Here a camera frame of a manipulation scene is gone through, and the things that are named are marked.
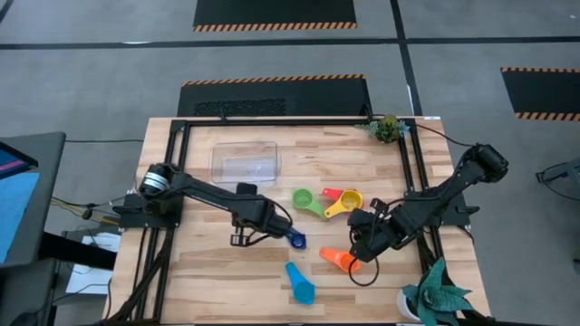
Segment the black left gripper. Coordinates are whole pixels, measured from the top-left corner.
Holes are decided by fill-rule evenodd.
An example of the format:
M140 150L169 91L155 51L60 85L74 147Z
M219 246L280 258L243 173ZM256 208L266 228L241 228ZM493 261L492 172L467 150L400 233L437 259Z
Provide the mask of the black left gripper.
M276 206L267 204L254 223L257 232L270 235L274 238L283 237L287 242L292 243L292 236L300 235L301 232L292 227L289 217L280 216L276 212Z

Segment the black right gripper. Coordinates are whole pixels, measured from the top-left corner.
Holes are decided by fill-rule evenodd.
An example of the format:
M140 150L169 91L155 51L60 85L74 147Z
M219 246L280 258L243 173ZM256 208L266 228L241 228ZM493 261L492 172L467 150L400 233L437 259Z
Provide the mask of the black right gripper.
M389 248L401 250L406 245L402 206L396 206L386 217L355 208L348 217L350 255L369 263Z

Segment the orange measuring cup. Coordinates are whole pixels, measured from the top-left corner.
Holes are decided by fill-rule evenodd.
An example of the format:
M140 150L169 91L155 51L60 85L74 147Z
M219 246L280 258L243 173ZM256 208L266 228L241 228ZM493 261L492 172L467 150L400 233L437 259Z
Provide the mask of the orange measuring cup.
M345 273L354 273L361 269L361 264L347 251L322 247L319 250L319 255L325 261L335 264Z

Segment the green measuring cup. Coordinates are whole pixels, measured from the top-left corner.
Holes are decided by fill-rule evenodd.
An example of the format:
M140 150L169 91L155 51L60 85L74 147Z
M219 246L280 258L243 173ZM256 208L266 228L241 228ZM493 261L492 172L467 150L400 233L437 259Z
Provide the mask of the green measuring cup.
M324 209L315 195L306 188L299 188L292 195L292 202L296 209L306 210L317 216L324 217Z

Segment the teal measuring cup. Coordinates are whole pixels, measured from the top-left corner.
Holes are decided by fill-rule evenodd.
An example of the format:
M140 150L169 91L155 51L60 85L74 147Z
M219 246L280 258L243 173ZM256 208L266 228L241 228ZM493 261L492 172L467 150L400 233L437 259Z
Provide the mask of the teal measuring cup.
M302 275L294 263L286 263L285 270L291 283L294 299L301 304L313 304L315 298L315 286Z

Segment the yellow measuring cup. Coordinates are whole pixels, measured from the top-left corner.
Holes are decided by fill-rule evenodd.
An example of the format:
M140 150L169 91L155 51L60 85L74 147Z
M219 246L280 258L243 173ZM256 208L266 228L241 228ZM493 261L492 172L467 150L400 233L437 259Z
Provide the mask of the yellow measuring cup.
M331 218L342 213L352 212L355 208L362 207L362 194L353 189L346 189L343 191L343 194L338 201L334 201L333 204L324 210L324 216L326 218Z

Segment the teal-leaf plant in white pot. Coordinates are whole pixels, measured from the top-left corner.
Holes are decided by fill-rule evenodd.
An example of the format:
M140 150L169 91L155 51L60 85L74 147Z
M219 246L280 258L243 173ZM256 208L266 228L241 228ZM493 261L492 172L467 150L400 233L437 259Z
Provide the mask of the teal-leaf plant in white pot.
M459 326L455 313L474 310L465 298L470 290L443 284L445 270L446 264L440 258L418 284L408 284L399 290L396 302L403 316L424 326L438 326L440 321Z

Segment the clear plastic container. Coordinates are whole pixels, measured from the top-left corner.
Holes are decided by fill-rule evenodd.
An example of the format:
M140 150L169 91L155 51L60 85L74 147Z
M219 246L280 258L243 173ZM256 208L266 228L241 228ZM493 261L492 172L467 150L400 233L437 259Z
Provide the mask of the clear plastic container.
M216 184L275 181L280 160L274 141L218 143L212 150L210 177Z

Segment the green plant in dark pot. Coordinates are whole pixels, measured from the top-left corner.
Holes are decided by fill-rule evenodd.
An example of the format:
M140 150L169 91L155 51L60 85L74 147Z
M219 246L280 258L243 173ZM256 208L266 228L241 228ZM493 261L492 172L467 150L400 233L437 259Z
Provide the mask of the green plant in dark pot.
M373 120L367 124L356 125L357 129L366 130L370 137L383 143L398 141L410 127L394 115L387 115L380 120Z

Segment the black hazard-striped floor mat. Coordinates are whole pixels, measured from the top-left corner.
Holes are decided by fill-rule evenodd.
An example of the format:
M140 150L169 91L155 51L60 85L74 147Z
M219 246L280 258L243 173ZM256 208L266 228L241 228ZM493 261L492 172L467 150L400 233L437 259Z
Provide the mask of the black hazard-striped floor mat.
M195 33L358 27L353 0L198 0Z
M580 69L502 67L500 72L517 119L580 122Z
M180 117L369 116L362 74L184 81Z

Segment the white papers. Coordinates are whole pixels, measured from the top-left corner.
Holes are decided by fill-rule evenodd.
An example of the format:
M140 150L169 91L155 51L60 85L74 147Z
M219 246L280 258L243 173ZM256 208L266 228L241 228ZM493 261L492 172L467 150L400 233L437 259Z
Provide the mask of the white papers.
M114 253L119 251L121 236L112 233L98 233L84 235L84 245L96 245ZM70 265L72 274L67 283L66 293L78 292L82 294L107 294L107 286L112 277L112 271L89 267L81 264Z

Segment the computer monitor with blue screen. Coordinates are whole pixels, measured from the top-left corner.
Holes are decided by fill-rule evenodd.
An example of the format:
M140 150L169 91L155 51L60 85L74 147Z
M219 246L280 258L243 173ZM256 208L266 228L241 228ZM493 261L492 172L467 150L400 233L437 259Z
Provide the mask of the computer monitor with blue screen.
M36 168L0 180L0 268L37 260L64 141L61 131L0 138L0 143L38 163Z

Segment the black aluminium table frame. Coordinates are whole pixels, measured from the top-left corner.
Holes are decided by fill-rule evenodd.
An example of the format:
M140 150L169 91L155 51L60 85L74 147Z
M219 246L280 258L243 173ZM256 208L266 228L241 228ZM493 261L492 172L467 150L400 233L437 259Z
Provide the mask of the black aluminium table frame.
M425 175L435 186L454 167L439 118L419 118L420 153L400 151L371 139L356 117L322 119L287 117L170 119L149 121L136 169L166 158L183 162L186 171L209 180L212 150L218 143L274 141L281 173L265 188L266 196L283 205L295 227L307 238L303 251L285 240L266 239L249 248L233 247L229 215L188 199L175 230L162 313L153 317L156 295L150 292L142 319L108 320L105 326L221 326L225 324L363 324L396 326L406 318L396 304L400 288L421 278L416 244L387 250L377 264L366 264L349 277L319 255L322 247L349 247L345 216L329 220L294 209L291 195L304 187L354 188L365 202L392 201ZM294 263L315 286L314 303L298 303L285 264Z

